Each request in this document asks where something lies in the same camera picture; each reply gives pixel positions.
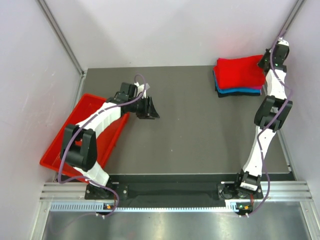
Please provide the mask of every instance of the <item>red towel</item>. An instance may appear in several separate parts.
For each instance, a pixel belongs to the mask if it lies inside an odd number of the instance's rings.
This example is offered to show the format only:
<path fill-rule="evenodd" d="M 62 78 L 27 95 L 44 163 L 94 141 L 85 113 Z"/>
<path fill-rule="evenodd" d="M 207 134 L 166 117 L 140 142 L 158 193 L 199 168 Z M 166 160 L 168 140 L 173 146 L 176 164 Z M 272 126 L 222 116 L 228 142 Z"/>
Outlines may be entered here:
<path fill-rule="evenodd" d="M 263 55 L 237 59 L 219 58 L 216 67 L 217 83 L 220 89 L 252 88 L 265 83 L 265 75 L 257 64 Z"/>

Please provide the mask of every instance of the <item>cable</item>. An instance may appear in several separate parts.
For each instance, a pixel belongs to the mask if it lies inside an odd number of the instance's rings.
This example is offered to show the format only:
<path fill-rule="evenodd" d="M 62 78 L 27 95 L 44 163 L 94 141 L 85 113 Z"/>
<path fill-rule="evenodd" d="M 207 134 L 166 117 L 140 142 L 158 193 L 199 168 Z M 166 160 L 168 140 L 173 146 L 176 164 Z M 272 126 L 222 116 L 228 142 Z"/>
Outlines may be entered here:
<path fill-rule="evenodd" d="M 278 118 L 278 116 L 282 113 L 282 111 L 284 110 L 284 108 L 286 107 L 286 105 L 288 104 L 289 100 L 291 99 L 292 95 L 293 95 L 293 90 L 288 87 L 287 85 L 285 85 L 284 82 L 281 81 L 281 79 L 279 78 L 278 74 L 276 73 L 276 70 L 275 70 L 275 66 L 274 66 L 274 63 L 273 63 L 273 53 L 274 53 L 274 50 L 275 50 L 275 47 L 276 47 L 276 44 L 278 42 L 278 39 L 280 39 L 284 34 L 285 34 L 286 31 L 283 31 L 279 34 L 279 36 L 275 39 L 272 47 L 271 47 L 271 50 L 270 50 L 270 66 L 271 66 L 271 69 L 273 71 L 273 74 L 275 75 L 275 77 L 278 79 L 278 81 L 281 83 L 281 85 L 283 87 L 285 87 L 286 89 L 288 89 L 290 91 L 289 93 L 289 96 L 286 98 L 286 100 L 284 101 L 284 103 L 282 104 L 282 106 L 280 107 L 279 111 L 276 113 L 276 115 L 273 117 L 273 119 L 263 128 L 263 130 L 257 135 L 257 142 L 258 142 L 258 145 L 259 145 L 259 148 L 260 148 L 260 153 L 261 153 L 261 161 L 262 161 L 262 170 L 265 172 L 265 176 L 266 176 L 266 180 L 267 180 L 267 191 L 266 191 L 266 194 L 264 196 L 264 198 L 262 199 L 261 203 L 249 214 L 249 216 L 251 216 L 252 214 L 256 213 L 258 211 L 259 208 L 261 208 L 261 206 L 265 203 L 265 201 L 268 199 L 268 196 L 269 196 L 269 193 L 270 193 L 270 177 L 269 177 L 269 174 L 268 174 L 268 169 L 265 165 L 265 158 L 264 158 L 264 153 L 263 153 L 263 149 L 262 149 L 262 145 L 261 145 L 261 142 L 260 142 L 260 135 L 265 131 L 267 130 L 273 123 L 274 121 Z"/>
<path fill-rule="evenodd" d="M 116 197 L 116 202 L 115 202 L 115 205 L 114 207 L 112 208 L 111 212 L 109 212 L 107 215 L 105 215 L 105 217 L 110 217 L 116 210 L 116 208 L 118 207 L 119 205 L 119 201 L 120 201 L 120 198 L 119 198 L 119 195 L 111 188 L 109 187 L 106 187 L 106 186 L 103 186 L 97 182 L 94 182 L 92 181 L 91 179 L 89 179 L 88 177 L 86 176 L 82 176 L 82 175 L 79 175 L 79 176 L 73 176 L 73 177 L 70 177 L 64 181 L 61 180 L 61 176 L 62 176 L 62 170 L 64 168 L 64 164 L 65 164 L 65 161 L 66 161 L 66 157 L 67 157 L 67 153 L 72 145 L 72 143 L 74 142 L 74 140 L 76 139 L 76 137 L 78 136 L 78 134 L 81 132 L 82 129 L 84 129 L 85 126 L 87 126 L 93 119 L 95 119 L 99 114 L 107 111 L 107 110 L 110 110 L 112 108 L 117 108 L 117 107 L 123 107 L 123 106 L 126 106 L 126 105 L 129 105 L 129 104 L 132 104 L 136 101 L 138 101 L 140 98 L 142 98 L 142 96 L 144 95 L 144 93 L 146 92 L 147 90 L 147 82 L 146 82 L 146 79 L 145 77 L 140 74 L 140 73 L 137 73 L 135 76 L 134 76 L 134 82 L 136 83 L 137 82 L 137 77 L 140 76 L 143 80 L 143 83 L 144 83 L 144 86 L 143 86 L 143 91 L 133 100 L 131 101 L 128 101 L 128 102 L 125 102 L 125 103 L 121 103 L 121 104 L 117 104 L 117 105 L 113 105 L 113 106 L 110 106 L 110 107 L 107 107 L 105 109 L 102 109 L 101 111 L 99 111 L 97 114 L 93 115 L 88 121 L 86 121 L 76 132 L 75 134 L 72 136 L 72 138 L 70 139 L 70 141 L 68 142 L 66 148 L 65 148 L 65 151 L 63 153 L 63 156 L 62 156 L 62 159 L 61 159 L 61 163 L 60 163 L 60 167 L 59 167 L 59 171 L 58 171 L 58 183 L 60 184 L 65 184 L 65 183 L 68 183 L 72 180 L 76 180 L 76 179 L 85 179 L 85 180 L 88 180 L 91 184 L 94 184 L 94 185 L 97 185 L 99 186 L 100 188 L 103 188 L 107 191 L 110 191 L 112 192 L 115 197 Z M 51 232 L 54 234 L 54 235 L 58 235 L 60 233 L 62 233 L 68 226 L 70 226 L 71 224 L 73 224 L 75 221 L 77 221 L 78 219 L 84 217 L 84 216 L 88 216 L 88 215 L 95 215 L 95 213 L 85 213 L 83 215 L 80 215 L 78 216 L 77 218 L 75 218 L 74 220 L 72 220 L 71 222 L 69 222 L 62 230 L 58 231 L 58 232 L 54 232 L 52 230 L 52 226 L 50 226 L 50 230 Z"/>

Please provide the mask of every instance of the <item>red basket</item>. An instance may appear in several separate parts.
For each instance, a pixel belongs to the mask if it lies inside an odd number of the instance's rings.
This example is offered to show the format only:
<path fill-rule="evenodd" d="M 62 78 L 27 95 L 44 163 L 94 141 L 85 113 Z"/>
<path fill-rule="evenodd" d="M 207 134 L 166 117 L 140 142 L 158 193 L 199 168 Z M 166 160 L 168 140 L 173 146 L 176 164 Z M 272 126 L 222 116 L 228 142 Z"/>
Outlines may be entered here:
<path fill-rule="evenodd" d="M 41 158 L 40 165 L 58 172 L 61 163 L 60 151 L 62 147 L 65 127 L 68 124 L 77 124 L 85 120 L 96 110 L 98 110 L 105 101 L 105 98 L 94 96 L 91 94 L 84 94 L 78 104 L 75 106 L 68 119 L 65 121 L 64 125 L 60 129 L 57 136 L 54 138 L 53 142 L 51 143 L 43 157 Z M 129 113 L 125 114 L 123 117 L 110 124 L 110 126 L 108 126 L 106 130 L 104 130 L 97 138 L 97 161 L 102 168 L 106 165 L 113 148 L 116 146 L 116 142 L 125 124 L 127 123 L 128 118 Z M 67 165 L 66 163 L 63 166 L 62 174 L 69 177 L 82 175 L 80 172 Z"/>

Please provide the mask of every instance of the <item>white wall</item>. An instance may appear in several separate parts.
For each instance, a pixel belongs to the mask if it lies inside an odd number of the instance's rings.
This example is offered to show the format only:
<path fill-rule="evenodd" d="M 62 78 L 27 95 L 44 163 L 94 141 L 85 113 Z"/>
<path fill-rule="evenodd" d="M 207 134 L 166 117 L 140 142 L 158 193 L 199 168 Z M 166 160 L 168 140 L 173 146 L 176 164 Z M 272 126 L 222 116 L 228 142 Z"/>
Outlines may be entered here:
<path fill-rule="evenodd" d="M 307 0 L 285 39 L 293 107 L 283 125 L 296 174 L 306 180 L 320 213 L 320 1 Z"/>
<path fill-rule="evenodd" d="M 0 30 L 0 239 L 25 240 L 80 77 L 35 0 L 1 0 Z"/>
<path fill-rule="evenodd" d="M 83 68 L 213 65 L 263 53 L 296 0 L 46 0 Z"/>

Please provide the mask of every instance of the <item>purple cable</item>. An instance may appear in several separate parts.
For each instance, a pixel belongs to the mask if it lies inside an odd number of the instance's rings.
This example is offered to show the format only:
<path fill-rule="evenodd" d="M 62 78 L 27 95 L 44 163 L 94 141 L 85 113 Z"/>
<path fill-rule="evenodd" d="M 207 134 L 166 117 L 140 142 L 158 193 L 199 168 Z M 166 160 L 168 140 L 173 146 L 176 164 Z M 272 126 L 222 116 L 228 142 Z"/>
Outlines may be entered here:
<path fill-rule="evenodd" d="M 101 111 L 99 111 L 97 114 L 93 115 L 88 121 L 86 121 L 76 132 L 75 134 L 72 136 L 72 138 L 70 139 L 70 141 L 68 142 L 66 148 L 65 148 L 65 151 L 63 153 L 63 156 L 62 156 L 62 159 L 61 159 L 61 163 L 60 163 L 60 167 L 59 167 L 59 172 L 58 172 L 58 183 L 60 184 L 65 184 L 65 183 L 68 183 L 72 180 L 75 180 L 75 179 L 86 179 L 88 180 L 90 183 L 94 184 L 94 185 L 97 185 L 107 191 L 110 191 L 112 192 L 115 196 L 116 196 L 116 203 L 115 203 L 115 206 L 112 208 L 112 211 L 109 212 L 107 215 L 105 215 L 106 217 L 110 217 L 116 210 L 116 208 L 118 207 L 119 205 L 119 195 L 111 188 L 109 187 L 106 187 L 106 186 L 103 186 L 103 185 L 100 185 L 94 181 L 92 181 L 91 179 L 89 179 L 88 177 L 86 176 L 73 176 L 73 177 L 70 177 L 64 181 L 61 181 L 61 175 L 62 175 L 62 170 L 64 168 L 64 164 L 65 164 L 65 161 L 66 161 L 66 157 L 67 157 L 67 153 L 72 145 L 72 143 L 74 142 L 74 140 L 76 139 L 76 137 L 78 136 L 78 134 L 81 132 L 82 129 L 84 129 L 85 126 L 87 126 L 93 119 L 95 119 L 99 114 L 103 113 L 104 111 L 107 111 L 107 110 L 110 110 L 112 108 L 117 108 L 117 107 L 123 107 L 123 106 L 126 106 L 126 105 L 129 105 L 129 104 L 132 104 L 136 101 L 138 101 L 140 98 L 142 98 L 142 96 L 144 95 L 146 89 L 147 89 L 147 83 L 146 83 L 146 79 L 143 75 L 141 75 L 140 73 L 137 73 L 135 76 L 134 76 L 134 82 L 136 83 L 137 82 L 137 77 L 140 76 L 143 80 L 143 83 L 144 83 L 144 86 L 143 86 L 143 91 L 134 99 L 134 100 L 131 100 L 131 101 L 128 101 L 128 102 L 125 102 L 125 103 L 121 103 L 121 104 L 117 104 L 117 105 L 113 105 L 113 106 L 110 106 L 110 107 L 107 107 Z M 63 232 L 68 226 L 70 226 L 72 223 L 74 223 L 76 220 L 84 217 L 84 216 L 87 216 L 87 215 L 90 215 L 89 213 L 85 213 L 79 217 L 77 217 L 76 219 L 72 220 L 71 222 L 69 222 L 62 230 L 60 230 L 58 233 L 56 234 L 60 234 L 61 232 Z"/>
<path fill-rule="evenodd" d="M 261 208 L 261 206 L 265 203 L 265 201 L 267 200 L 268 196 L 269 196 L 269 193 L 270 193 L 270 177 L 269 177 L 269 174 L 268 174 L 268 170 L 267 170 L 267 167 L 265 165 L 265 158 L 264 158 L 264 153 L 263 153 L 263 149 L 262 149 L 262 145 L 261 145 L 261 142 L 260 142 L 260 135 L 266 130 L 268 129 L 273 123 L 274 121 L 278 118 L 278 116 L 281 114 L 281 112 L 284 110 L 284 108 L 286 107 L 286 105 L 288 104 L 289 100 L 291 99 L 292 95 L 293 95 L 293 90 L 291 88 L 289 88 L 287 85 L 285 85 L 281 79 L 279 79 L 279 76 L 278 74 L 276 73 L 276 70 L 275 70 L 275 66 L 274 66 L 274 63 L 273 63 L 273 53 L 274 53 L 274 50 L 275 50 L 275 47 L 276 47 L 276 44 L 278 42 L 278 39 L 281 38 L 283 35 L 285 34 L 285 31 L 281 32 L 279 34 L 279 36 L 276 38 L 276 40 L 274 41 L 272 47 L 271 47 L 271 50 L 270 50 L 270 66 L 271 66 L 271 69 L 273 71 L 273 74 L 275 75 L 275 77 L 278 79 L 278 81 L 281 83 L 282 86 L 284 86 L 286 89 L 288 89 L 290 91 L 289 93 L 289 96 L 287 97 L 287 99 L 284 101 L 284 103 L 282 104 L 282 106 L 280 107 L 279 111 L 276 113 L 276 115 L 273 117 L 273 119 L 268 123 L 267 126 L 265 126 L 263 128 L 263 130 L 257 135 L 257 142 L 259 144 L 259 148 L 260 148 L 260 152 L 261 152 L 261 160 L 262 160 L 262 169 L 263 171 L 265 172 L 265 176 L 266 176 L 266 180 L 267 180 L 267 191 L 266 191 L 266 194 L 264 196 L 264 198 L 262 199 L 261 203 L 249 214 L 249 216 L 251 216 L 252 214 L 256 213 L 258 211 L 259 208 Z"/>

